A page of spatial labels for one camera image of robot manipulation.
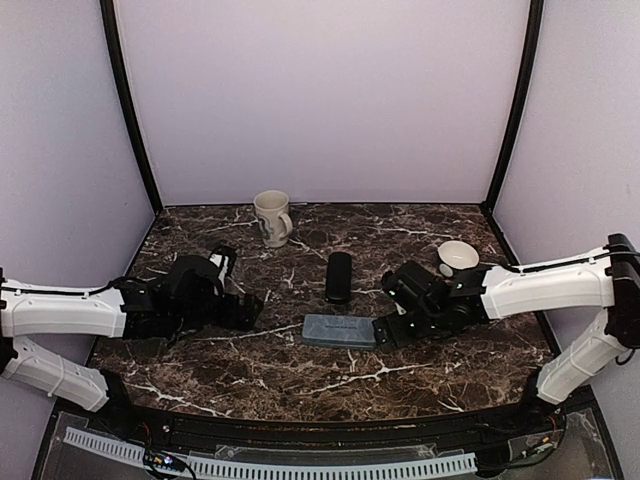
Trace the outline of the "blue textured glasses case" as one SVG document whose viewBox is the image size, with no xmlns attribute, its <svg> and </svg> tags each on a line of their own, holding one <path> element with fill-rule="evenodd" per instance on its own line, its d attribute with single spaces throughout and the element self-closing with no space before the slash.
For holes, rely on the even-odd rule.
<svg viewBox="0 0 640 480">
<path fill-rule="evenodd" d="M 304 344 L 372 350 L 376 348 L 373 319 L 368 317 L 308 314 L 301 338 Z"/>
</svg>

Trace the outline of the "black hard glasses case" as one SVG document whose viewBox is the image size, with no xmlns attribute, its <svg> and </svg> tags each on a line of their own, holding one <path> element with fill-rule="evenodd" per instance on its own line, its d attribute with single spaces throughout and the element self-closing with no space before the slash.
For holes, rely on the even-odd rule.
<svg viewBox="0 0 640 480">
<path fill-rule="evenodd" d="M 329 256 L 325 299 L 332 304 L 347 304 L 351 299 L 352 257 L 345 252 L 334 252 Z"/>
</svg>

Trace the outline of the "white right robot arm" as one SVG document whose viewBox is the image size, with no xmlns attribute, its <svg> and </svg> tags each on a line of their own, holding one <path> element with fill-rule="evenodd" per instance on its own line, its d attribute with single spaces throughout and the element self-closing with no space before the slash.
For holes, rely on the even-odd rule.
<svg viewBox="0 0 640 480">
<path fill-rule="evenodd" d="M 563 403 L 609 362 L 639 348 L 639 253 L 623 234 L 573 257 L 480 265 L 449 280 L 408 261 L 383 276 L 382 290 L 400 308 L 373 322 L 374 338 L 385 352 L 521 313 L 597 308 L 586 330 L 531 375 L 524 401 L 510 413 L 511 426 L 521 434 L 547 420 L 549 405 Z"/>
</svg>

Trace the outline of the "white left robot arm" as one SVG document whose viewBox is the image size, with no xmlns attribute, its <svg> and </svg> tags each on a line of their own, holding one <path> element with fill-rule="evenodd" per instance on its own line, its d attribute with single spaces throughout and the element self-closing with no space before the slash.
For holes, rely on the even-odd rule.
<svg viewBox="0 0 640 480">
<path fill-rule="evenodd" d="M 119 375 L 79 365 L 32 341 L 32 335 L 92 335 L 125 340 L 179 339 L 209 325 L 251 330 L 264 303 L 225 289 L 236 255 L 177 258 L 151 280 L 121 276 L 102 287 L 62 288 L 1 282 L 1 376 L 100 412 L 120 436 L 141 427 Z"/>
</svg>

